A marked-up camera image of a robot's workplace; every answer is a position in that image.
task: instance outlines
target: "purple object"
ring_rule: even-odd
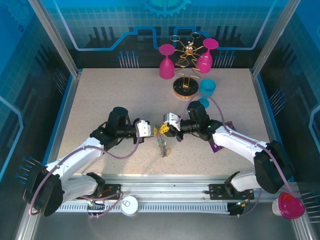
[[[199,72],[202,74],[207,74],[210,72],[212,67],[213,59],[210,53],[210,50],[216,49],[219,47],[219,43],[212,39],[207,38],[203,41],[203,45],[208,49],[205,53],[203,53],[197,60],[196,65],[200,69]]]
[[[159,66],[159,75],[163,79],[172,79],[175,76],[175,64],[168,57],[175,52],[175,47],[171,44],[164,44],[159,48],[159,52],[165,55]]]
[[[236,129],[235,129],[232,121],[227,121],[227,122],[225,123],[225,125],[227,125],[227,126],[228,126],[229,128],[231,128],[232,130],[235,130],[235,131],[236,131]],[[224,148],[223,146],[216,145],[216,144],[214,144],[213,142],[210,142],[210,147],[212,148],[212,151],[213,151],[214,153],[216,153],[216,152],[218,152],[218,151],[220,151],[221,149]]]

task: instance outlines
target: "yellow block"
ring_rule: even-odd
[[[164,123],[160,129],[159,132],[161,134],[165,134],[166,132],[169,132],[170,128],[168,127],[168,125],[166,123]],[[154,127],[154,135],[156,135],[158,133],[158,130]]]

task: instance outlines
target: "cable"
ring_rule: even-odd
[[[118,143],[116,144],[116,146],[118,146],[121,142],[123,141],[123,138],[121,138]]]
[[[105,197],[101,197],[101,198],[94,198],[94,197],[91,198],[91,197],[86,197],[86,196],[82,196],[82,198],[87,199],[87,200],[101,201],[101,200],[105,200],[105,199],[110,199],[110,198],[115,197],[115,196],[117,196],[119,194],[120,194],[119,199],[107,211],[104,211],[103,213],[96,214],[96,215],[94,215],[94,214],[90,215],[91,218],[97,218],[98,219],[98,218],[106,215],[107,213],[109,213],[122,200],[122,198],[124,196],[124,193],[121,191],[119,193],[115,193],[115,194],[112,194],[110,196],[105,196]]]
[[[182,118],[185,116],[185,114],[186,114],[186,112],[187,112],[187,110],[188,110],[189,104],[193,101],[193,99],[194,99],[195,97],[198,97],[198,96],[200,96],[200,95],[203,95],[203,96],[208,97],[208,98],[214,103],[214,105],[216,106],[216,108],[218,109],[218,111],[219,111],[219,113],[220,113],[220,115],[221,115],[221,120],[222,120],[223,127],[224,127],[224,129],[225,129],[229,134],[231,134],[231,135],[233,135],[233,136],[235,136],[235,137],[237,137],[237,138],[239,138],[239,139],[242,139],[242,140],[244,140],[244,141],[246,141],[246,142],[248,142],[248,143],[250,143],[250,144],[257,145],[259,148],[261,148],[262,150],[264,150],[264,151],[269,155],[269,157],[272,159],[272,161],[273,161],[273,163],[274,163],[277,171],[279,172],[279,175],[280,175],[280,177],[281,177],[284,185],[287,187],[287,189],[288,189],[288,191],[290,192],[290,194],[291,194],[292,196],[296,197],[296,195],[295,195],[294,191],[292,190],[292,188],[290,187],[290,185],[289,185],[289,183],[288,183],[288,181],[287,181],[284,173],[282,172],[281,167],[279,166],[278,161],[277,161],[276,158],[271,154],[271,152],[270,152],[268,149],[266,149],[264,146],[262,146],[261,144],[258,144],[258,143],[255,142],[255,141],[252,141],[252,140],[250,140],[250,139],[248,139],[248,138],[246,138],[246,137],[244,137],[244,136],[238,135],[238,134],[234,133],[233,131],[230,131],[230,130],[227,128],[227,126],[226,126],[225,118],[224,118],[224,115],[223,115],[223,113],[222,113],[219,105],[218,105],[217,102],[216,102],[211,96],[209,96],[208,94],[199,92],[199,93],[195,94],[192,98],[190,98],[190,100],[188,101],[187,105],[185,106],[185,108],[184,108],[184,110],[183,110],[183,112],[182,112],[181,117],[179,118],[178,121],[176,121],[176,123],[178,124],[179,122],[181,122]]]
[[[195,134],[192,133],[192,132],[190,132],[190,134],[191,134],[192,136],[195,136],[196,138],[200,138],[199,136],[195,135]]]
[[[260,190],[259,190],[258,198],[256,199],[256,202],[255,202],[255,204],[253,205],[253,207],[252,207],[249,211],[247,211],[247,212],[245,212],[245,213],[243,213],[243,214],[241,214],[241,215],[238,215],[238,218],[240,218],[240,216],[241,216],[241,217],[244,217],[244,216],[248,215],[249,213],[251,213],[251,212],[256,208],[256,206],[258,205],[258,203],[259,203],[259,201],[260,201],[261,193],[262,193],[262,188],[260,188]]]
[[[245,195],[248,197],[248,204],[250,203],[250,195],[247,193],[247,191],[244,191]]]
[[[82,150],[84,151],[84,150],[86,150],[86,149],[97,149],[97,150],[99,150],[99,151],[101,151],[101,152],[103,152],[103,153],[105,153],[105,154],[109,154],[110,156],[112,156],[112,157],[114,157],[114,158],[116,158],[116,159],[127,159],[127,158],[131,157],[131,156],[136,152],[136,150],[137,150],[137,148],[138,148],[138,145],[139,145],[139,143],[140,143],[140,134],[139,134],[139,129],[138,129],[138,123],[140,123],[140,122],[141,122],[141,121],[137,121],[137,122],[135,123],[135,129],[136,129],[136,144],[135,144],[134,149],[132,150],[132,152],[130,152],[127,156],[123,156],[123,157],[115,156],[115,155],[113,155],[112,153],[110,153],[110,152],[108,152],[108,151],[106,151],[106,150],[104,150],[104,149],[101,149],[101,148],[99,148],[99,147],[97,147],[97,146],[91,146],[91,145],[87,145],[87,146],[78,148],[78,149],[70,152],[67,156],[65,156],[60,162],[57,163],[57,165],[55,165],[55,166],[51,169],[51,171],[48,172],[48,174],[43,178],[43,180],[40,182],[39,186],[38,186],[37,189],[35,190],[34,195],[33,195],[33,197],[32,197],[32,200],[31,200],[31,202],[30,202],[29,215],[30,215],[30,216],[35,216],[35,215],[39,214],[38,211],[37,211],[37,212],[33,212],[33,208],[34,208],[36,198],[37,198],[37,196],[38,196],[41,188],[43,187],[43,185],[45,184],[45,182],[48,180],[48,178],[54,173],[54,171],[57,170],[68,158],[70,158],[70,157],[73,156],[74,154],[76,154],[76,153],[78,153],[78,152],[80,152],[80,151],[82,151]]]

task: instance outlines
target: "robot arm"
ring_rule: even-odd
[[[84,149],[85,146],[93,146],[95,148],[86,148],[78,151],[64,161],[44,183],[33,207],[44,216],[49,216],[62,203],[71,199],[81,196],[98,198],[105,187],[105,181],[100,176],[91,172],[75,179],[70,178],[86,164],[100,157],[102,155],[100,149],[108,151],[118,145],[120,139],[132,138],[133,143],[136,144],[137,130],[135,123],[139,131],[140,143],[144,142],[144,138],[154,135],[153,127],[150,126],[148,121],[137,118],[131,125],[128,111],[123,107],[115,107],[109,114],[108,121],[94,130],[90,137],[72,152]],[[40,182],[66,156],[46,166],[35,165],[33,167],[25,183],[23,198],[26,202],[31,202]]]
[[[271,151],[287,180],[293,176],[294,167],[279,142],[272,141],[271,143],[266,143],[258,141],[227,127],[229,131],[250,139],[256,144],[251,144],[229,134],[222,122],[209,118],[206,109],[199,101],[192,101],[187,110],[190,119],[182,120],[179,123],[176,123],[179,116],[173,113],[165,114],[164,123],[169,128],[163,134],[167,137],[176,137],[181,142],[184,134],[197,133],[202,140],[228,148],[240,154],[254,165],[254,172],[236,172],[225,181],[225,188],[228,192],[234,190],[243,192],[248,189],[262,188],[268,193],[275,194],[284,185],[276,166],[270,160],[269,155],[258,144]]]

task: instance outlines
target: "table surface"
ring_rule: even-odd
[[[58,157],[82,144],[93,130],[108,119],[114,107],[128,109],[131,122],[140,118],[159,126],[163,123],[165,113],[180,115],[187,101],[173,92],[173,82],[179,77],[176,75],[173,79],[163,80],[159,77],[158,68],[83,69]],[[216,82],[213,97],[225,120],[232,121],[238,132],[268,142],[250,71],[212,69],[196,80],[200,83],[206,78]],[[211,119],[221,121],[213,103],[206,111]],[[226,148],[213,153],[208,142],[190,134],[186,134],[182,142],[177,142],[175,137],[167,137],[166,144],[172,149],[168,157],[160,156],[156,137],[146,138],[130,158],[114,159],[103,155],[78,173],[229,176],[236,171],[254,169],[248,160],[237,153]],[[125,156],[133,148],[133,140],[125,139],[110,152]]]

